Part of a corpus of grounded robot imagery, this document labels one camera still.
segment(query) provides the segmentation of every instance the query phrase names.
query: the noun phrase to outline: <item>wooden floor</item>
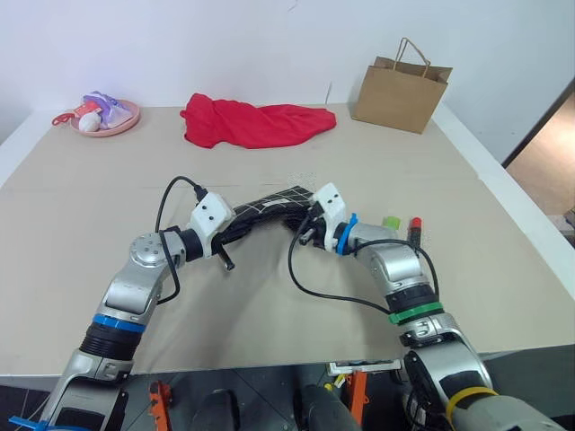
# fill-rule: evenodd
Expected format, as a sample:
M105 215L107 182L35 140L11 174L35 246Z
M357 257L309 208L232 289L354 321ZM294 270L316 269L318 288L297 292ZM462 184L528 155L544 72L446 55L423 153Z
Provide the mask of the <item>wooden floor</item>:
M575 207L575 93L507 171L546 215Z

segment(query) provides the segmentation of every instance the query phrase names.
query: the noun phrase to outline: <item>silver robot arm segment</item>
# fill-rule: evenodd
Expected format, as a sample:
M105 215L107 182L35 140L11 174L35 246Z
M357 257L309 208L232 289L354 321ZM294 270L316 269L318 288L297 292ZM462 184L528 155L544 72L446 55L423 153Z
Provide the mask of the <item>silver robot arm segment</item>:
M212 241L235 213L215 193L208 193L192 211L189 229L164 231L174 269L186 261L212 256ZM216 244L223 252L221 244ZM112 279L84 341L70 357L50 394L40 423L89 430L121 427L128 395L120 388L134 364L142 334L171 274L161 234L136 238L128 262Z

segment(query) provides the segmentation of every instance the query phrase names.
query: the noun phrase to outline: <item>blue ring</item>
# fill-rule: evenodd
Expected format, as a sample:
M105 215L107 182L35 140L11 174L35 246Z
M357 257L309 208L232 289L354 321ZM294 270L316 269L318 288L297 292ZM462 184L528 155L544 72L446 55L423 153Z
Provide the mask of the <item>blue ring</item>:
M117 330L129 330L130 332L137 332L138 334L146 330L146 325L132 323L131 321L120 321L110 316L104 316L103 314L94 315L92 321Z
M351 228L357 223L358 223L358 216L356 215L356 213L351 213L351 219L349 220L348 225L345 226L345 229L343 230L341 238L338 242L338 246L335 249L335 252L337 254L343 256L343 248L345 247L345 244L348 242L349 232L351 232Z

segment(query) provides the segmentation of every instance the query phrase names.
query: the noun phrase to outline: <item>blue cable tie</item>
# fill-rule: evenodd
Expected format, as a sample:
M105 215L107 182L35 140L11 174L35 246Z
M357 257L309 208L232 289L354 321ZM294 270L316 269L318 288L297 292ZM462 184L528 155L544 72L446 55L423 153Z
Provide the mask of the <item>blue cable tie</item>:
M351 228L358 223L358 216L356 215L356 213L351 213L351 219L349 220L349 223L347 226L345 226L345 229L343 230L343 233L341 234L341 238L338 241L338 246L335 249L335 252L341 256L343 256L343 249L345 248L345 244L348 242L348 238L349 238L349 232L351 232Z

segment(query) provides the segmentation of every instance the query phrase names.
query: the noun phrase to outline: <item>table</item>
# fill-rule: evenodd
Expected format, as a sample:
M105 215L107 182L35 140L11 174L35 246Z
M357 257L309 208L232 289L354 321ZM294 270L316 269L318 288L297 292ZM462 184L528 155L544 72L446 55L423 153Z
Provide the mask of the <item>table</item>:
M130 242L153 230L164 187L178 174L232 205L332 181L361 221L400 217L402 237L407 221L420 216L441 301L478 351L575 341L572 256L549 258L562 247L549 226L526 228L526 215L509 215L528 204L515 191L515 201L504 200L500 194L513 186L482 176L494 160L469 146L469 136L455 142L462 126L446 107L436 113L442 128L430 121L421 136L353 121L346 105L328 108L338 118L334 130L279 149L196 147L182 138L177 108L142 109L133 129L105 139L51 128L0 189L0 374L61 373ZM468 162L477 154L487 161L479 168ZM175 188L164 226L187 223L194 204L187 186ZM401 357L397 329L382 313L296 290L290 238L279 224L265 226L228 247L232 272L217 258L184 267L181 295L158 306L134 371ZM306 247L297 249L295 266L310 288L382 302L352 258ZM167 281L164 291L172 289Z

